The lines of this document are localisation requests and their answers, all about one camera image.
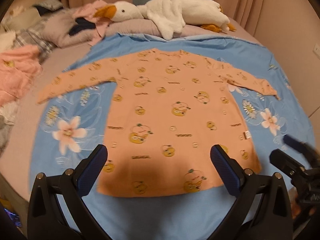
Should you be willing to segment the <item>white wall power strip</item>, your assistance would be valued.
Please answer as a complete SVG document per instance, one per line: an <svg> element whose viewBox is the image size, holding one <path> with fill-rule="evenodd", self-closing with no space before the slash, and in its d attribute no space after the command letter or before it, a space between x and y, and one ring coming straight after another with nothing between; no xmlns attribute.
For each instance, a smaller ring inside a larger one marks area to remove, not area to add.
<svg viewBox="0 0 320 240"><path fill-rule="evenodd" d="M320 45L317 43L313 47L313 53L317 56L318 59L320 59Z"/></svg>

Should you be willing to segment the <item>orange cartoon print shirt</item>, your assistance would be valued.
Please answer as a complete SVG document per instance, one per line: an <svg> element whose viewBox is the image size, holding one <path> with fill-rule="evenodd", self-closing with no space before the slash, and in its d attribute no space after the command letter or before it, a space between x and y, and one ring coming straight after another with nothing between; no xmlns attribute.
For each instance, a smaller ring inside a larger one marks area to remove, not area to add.
<svg viewBox="0 0 320 240"><path fill-rule="evenodd" d="M105 126L101 194L160 197L221 186L210 159L213 145L259 172L246 121L259 121L272 135L280 130L270 109L260 111L248 100L238 105L232 96L242 88L276 96L267 80L183 50L154 48L64 72L38 102L105 82L117 86Z"/></svg>

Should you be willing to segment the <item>grey plaid cloth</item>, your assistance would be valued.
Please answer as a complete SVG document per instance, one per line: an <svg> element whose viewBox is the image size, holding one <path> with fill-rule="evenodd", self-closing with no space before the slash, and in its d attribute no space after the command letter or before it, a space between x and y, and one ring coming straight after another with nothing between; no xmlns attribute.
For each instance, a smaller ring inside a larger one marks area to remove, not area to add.
<svg viewBox="0 0 320 240"><path fill-rule="evenodd" d="M53 42L47 41L42 37L42 31L47 23L47 19L37 22L28 29L22 29L16 35L13 48L20 48L26 45L36 45L40 51L39 62L42 63L56 48Z"/></svg>

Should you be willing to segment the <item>pink fluffy garment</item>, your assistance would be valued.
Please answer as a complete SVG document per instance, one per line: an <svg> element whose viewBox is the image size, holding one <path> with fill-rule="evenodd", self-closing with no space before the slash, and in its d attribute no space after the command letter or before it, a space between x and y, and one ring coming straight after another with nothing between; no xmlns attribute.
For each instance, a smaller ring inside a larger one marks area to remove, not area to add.
<svg viewBox="0 0 320 240"><path fill-rule="evenodd" d="M1 105L20 100L42 72L36 45L1 52Z"/></svg>

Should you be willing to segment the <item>dark navy garment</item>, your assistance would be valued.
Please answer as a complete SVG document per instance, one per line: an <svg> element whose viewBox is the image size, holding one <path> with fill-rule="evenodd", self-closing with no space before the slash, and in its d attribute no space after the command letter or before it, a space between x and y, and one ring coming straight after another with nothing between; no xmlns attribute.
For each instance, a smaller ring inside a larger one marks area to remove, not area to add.
<svg viewBox="0 0 320 240"><path fill-rule="evenodd" d="M83 31L83 30L91 30L95 29L96 25L93 22L89 22L84 17L79 17L75 19L75 24L71 27L68 34L69 36L74 36L75 34Z"/></svg>

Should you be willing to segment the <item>white goose plush toy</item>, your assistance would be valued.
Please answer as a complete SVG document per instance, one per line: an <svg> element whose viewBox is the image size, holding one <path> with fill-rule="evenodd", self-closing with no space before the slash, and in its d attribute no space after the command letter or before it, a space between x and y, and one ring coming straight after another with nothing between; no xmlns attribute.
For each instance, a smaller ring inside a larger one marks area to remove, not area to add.
<svg viewBox="0 0 320 240"><path fill-rule="evenodd" d="M145 18L156 25L165 40L180 34L187 24L217 33L236 31L221 5L214 0L150 0L144 5L117 1L100 7L93 17L112 22Z"/></svg>

